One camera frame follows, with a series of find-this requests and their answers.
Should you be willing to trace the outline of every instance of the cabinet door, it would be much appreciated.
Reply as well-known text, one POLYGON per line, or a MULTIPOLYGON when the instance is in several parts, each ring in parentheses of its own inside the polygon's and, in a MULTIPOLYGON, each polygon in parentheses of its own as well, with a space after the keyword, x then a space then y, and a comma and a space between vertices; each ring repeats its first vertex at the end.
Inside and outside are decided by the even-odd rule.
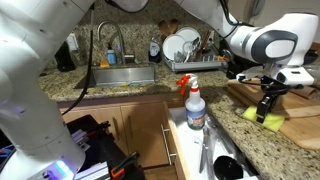
POLYGON ((121 106, 129 152, 140 153, 142 167, 168 164, 161 132, 162 103, 121 106))
POLYGON ((105 121, 109 121, 109 124, 111 126, 108 128, 108 130, 113 134, 115 139, 114 142, 126 155, 128 155, 128 148, 120 107, 74 110, 65 114, 63 116, 63 119, 66 123, 68 123, 88 114, 90 114, 99 124, 105 121))

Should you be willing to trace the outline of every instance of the open drawer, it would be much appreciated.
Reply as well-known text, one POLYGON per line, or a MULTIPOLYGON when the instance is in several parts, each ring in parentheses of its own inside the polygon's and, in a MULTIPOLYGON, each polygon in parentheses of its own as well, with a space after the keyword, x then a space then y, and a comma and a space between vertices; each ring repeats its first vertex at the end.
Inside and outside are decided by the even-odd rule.
MULTIPOLYGON (((163 139, 169 164, 175 166, 179 180, 214 179, 215 177, 209 178, 208 174, 208 172, 213 172, 213 166, 210 166, 212 167, 211 171, 205 167, 202 173, 199 173, 203 131, 194 131, 188 127, 183 107, 168 109, 166 103, 163 105, 164 114, 161 126, 163 139)), ((214 144, 213 161, 221 155, 231 156, 238 160, 236 148, 235 146, 230 148, 230 142, 226 144, 218 138, 214 144)), ((258 179, 248 171, 244 164, 241 162, 239 164, 244 169, 243 179, 258 179)))

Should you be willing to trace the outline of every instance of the stainless steel sink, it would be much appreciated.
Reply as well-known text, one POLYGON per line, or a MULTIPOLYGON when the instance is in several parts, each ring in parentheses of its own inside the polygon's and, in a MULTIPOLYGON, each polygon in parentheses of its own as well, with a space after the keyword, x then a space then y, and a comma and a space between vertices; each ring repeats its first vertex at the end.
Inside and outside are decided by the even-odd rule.
MULTIPOLYGON (((83 88, 85 78, 75 88, 83 88)), ((148 67, 111 68, 92 70, 89 87, 130 86, 156 82, 155 69, 148 67)))

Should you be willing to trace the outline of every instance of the bottle label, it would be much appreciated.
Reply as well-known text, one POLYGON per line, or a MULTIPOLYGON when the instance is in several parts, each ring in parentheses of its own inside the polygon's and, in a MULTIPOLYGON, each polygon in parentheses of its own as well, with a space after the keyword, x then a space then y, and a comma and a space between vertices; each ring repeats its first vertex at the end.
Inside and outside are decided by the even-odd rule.
POLYGON ((186 109, 186 112, 189 126, 194 128, 202 128, 205 120, 205 109, 198 112, 192 112, 186 109))

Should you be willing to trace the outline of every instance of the red spray nozzle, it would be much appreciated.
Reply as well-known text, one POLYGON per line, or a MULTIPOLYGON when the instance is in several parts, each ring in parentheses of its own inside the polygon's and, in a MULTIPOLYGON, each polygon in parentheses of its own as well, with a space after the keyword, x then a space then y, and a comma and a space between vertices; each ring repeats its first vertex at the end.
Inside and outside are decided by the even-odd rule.
POLYGON ((179 81, 177 81, 177 85, 181 85, 180 94, 184 95, 184 92, 186 90, 186 84, 189 82, 189 79, 191 78, 190 75, 184 75, 179 81))

